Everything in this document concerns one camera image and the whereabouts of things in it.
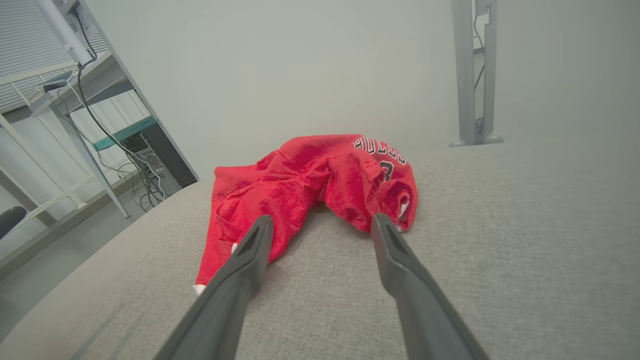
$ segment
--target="red garment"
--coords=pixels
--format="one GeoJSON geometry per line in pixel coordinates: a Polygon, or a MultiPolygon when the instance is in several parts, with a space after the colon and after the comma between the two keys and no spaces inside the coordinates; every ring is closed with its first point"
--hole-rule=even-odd
{"type": "Polygon", "coordinates": [[[391,146],[360,135],[295,138],[255,165],[218,167],[215,174],[196,284],[211,280],[261,215],[273,217],[272,262],[318,202],[368,233],[377,213],[407,230],[418,204],[409,163],[391,146]]]}

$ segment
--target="couch cushion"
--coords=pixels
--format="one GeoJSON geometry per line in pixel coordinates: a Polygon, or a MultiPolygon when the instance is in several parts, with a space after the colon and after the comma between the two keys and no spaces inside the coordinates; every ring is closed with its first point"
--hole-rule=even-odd
{"type": "MultiPolygon", "coordinates": [[[[638,153],[539,140],[408,156],[420,204],[405,238],[491,358],[639,353],[638,153]]],[[[184,189],[109,242],[0,358],[153,357],[195,299],[211,188],[184,189]]],[[[366,234],[314,210],[250,302],[237,358],[406,358],[377,271],[366,234]]]]}

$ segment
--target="white wall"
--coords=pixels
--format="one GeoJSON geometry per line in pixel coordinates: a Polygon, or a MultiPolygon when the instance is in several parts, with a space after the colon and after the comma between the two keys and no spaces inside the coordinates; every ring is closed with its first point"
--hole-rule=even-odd
{"type": "Polygon", "coordinates": [[[505,141],[640,131],[640,1],[499,6],[495,128],[505,141]]]}
{"type": "MultiPolygon", "coordinates": [[[[86,3],[200,177],[299,135],[457,138],[451,0],[86,3]]],[[[635,131],[639,7],[500,1],[495,132],[635,131]]]]}
{"type": "Polygon", "coordinates": [[[457,139],[450,0],[86,4],[202,178],[294,136],[457,139]]]}

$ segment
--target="gray fabric surface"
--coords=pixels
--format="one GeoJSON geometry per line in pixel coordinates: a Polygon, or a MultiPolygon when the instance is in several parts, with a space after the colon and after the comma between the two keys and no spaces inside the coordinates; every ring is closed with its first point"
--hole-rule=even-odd
{"type": "MultiPolygon", "coordinates": [[[[538,140],[408,158],[420,191],[405,239],[492,359],[640,357],[640,154],[538,140]]],[[[109,242],[0,344],[2,359],[148,359],[195,295],[211,183],[109,242]]],[[[247,310],[238,359],[404,359],[374,250],[309,214],[247,310]]]]}

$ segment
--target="cable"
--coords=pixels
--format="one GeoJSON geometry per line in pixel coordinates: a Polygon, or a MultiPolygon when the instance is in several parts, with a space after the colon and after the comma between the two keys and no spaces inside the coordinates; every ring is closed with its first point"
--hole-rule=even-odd
{"type": "Polygon", "coordinates": [[[166,192],[162,189],[162,185],[160,184],[161,182],[161,178],[160,176],[154,172],[153,168],[151,167],[151,165],[149,163],[147,163],[141,156],[136,155],[135,153],[133,153],[132,151],[130,151],[129,149],[127,149],[126,147],[124,147],[111,133],[109,133],[103,126],[102,124],[98,121],[98,119],[95,117],[95,115],[93,114],[93,112],[91,111],[91,109],[89,108],[89,106],[87,105],[86,99],[84,98],[84,93],[82,91],[82,84],[80,82],[80,79],[82,78],[82,70],[84,70],[84,68],[91,62],[95,61],[95,59],[97,58],[95,55],[95,51],[93,50],[93,47],[91,46],[91,43],[89,42],[89,39],[86,36],[86,33],[84,32],[84,28],[82,25],[82,21],[80,20],[80,18],[77,16],[77,14],[74,14],[74,16],[76,17],[76,19],[78,20],[78,23],[80,25],[80,30],[82,31],[82,34],[84,36],[84,39],[87,41],[87,44],[89,44],[89,48],[92,50],[93,52],[93,56],[92,59],[90,61],[88,61],[87,63],[85,63],[84,65],[81,65],[80,63],[78,63],[78,77],[77,77],[77,83],[78,83],[78,92],[80,93],[80,96],[78,97],[78,100],[80,100],[82,102],[82,104],[84,105],[84,107],[86,108],[87,112],[89,113],[89,116],[91,116],[91,118],[93,119],[93,121],[96,123],[96,125],[98,125],[98,127],[100,128],[100,130],[102,130],[103,133],[105,133],[107,135],[107,137],[109,137],[117,146],[119,146],[119,148],[121,148],[124,152],[128,152],[129,154],[131,154],[132,156],[135,156],[136,158],[138,158],[142,163],[144,163],[146,166],[149,167],[149,170],[151,171],[151,173],[153,173],[157,178],[158,178],[158,188],[159,191],[163,194],[163,200],[165,200],[166,198],[166,192]]]}
{"type": "Polygon", "coordinates": [[[478,21],[478,16],[474,19],[474,31],[476,32],[476,36],[478,37],[478,41],[480,41],[480,47],[484,47],[482,43],[482,38],[480,38],[480,34],[478,33],[478,29],[476,28],[476,22],[478,21]]]}
{"type": "Polygon", "coordinates": [[[476,84],[474,85],[474,90],[478,87],[478,83],[480,82],[480,78],[482,77],[482,73],[484,72],[484,64],[482,64],[482,68],[480,69],[480,74],[476,79],[476,84]]]}
{"type": "MultiPolygon", "coordinates": [[[[484,47],[484,44],[482,43],[482,38],[480,37],[480,34],[478,33],[478,29],[476,28],[476,21],[478,21],[478,16],[476,15],[476,18],[474,19],[474,31],[476,32],[476,36],[478,37],[478,41],[480,41],[480,47],[484,47]]],[[[482,73],[484,72],[484,64],[482,64],[482,68],[480,69],[480,74],[478,74],[478,78],[476,79],[476,84],[474,85],[474,90],[478,87],[478,83],[480,83],[480,78],[482,77],[482,73]]]]}

